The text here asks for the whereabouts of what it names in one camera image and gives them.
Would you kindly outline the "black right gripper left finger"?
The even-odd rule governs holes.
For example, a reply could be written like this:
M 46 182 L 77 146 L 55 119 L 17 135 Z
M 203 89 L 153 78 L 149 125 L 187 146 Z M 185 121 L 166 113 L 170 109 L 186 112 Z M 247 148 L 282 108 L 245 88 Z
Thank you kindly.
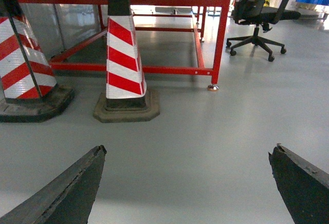
M 1 223 L 88 223 L 105 162 L 95 146 L 58 177 L 1 217 Z

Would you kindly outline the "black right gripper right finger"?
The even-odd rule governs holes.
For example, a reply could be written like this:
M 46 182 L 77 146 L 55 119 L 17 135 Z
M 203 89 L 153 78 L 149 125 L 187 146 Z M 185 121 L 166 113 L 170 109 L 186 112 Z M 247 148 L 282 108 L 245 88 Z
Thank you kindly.
M 294 223 L 328 223 L 328 173 L 281 144 L 268 158 Z

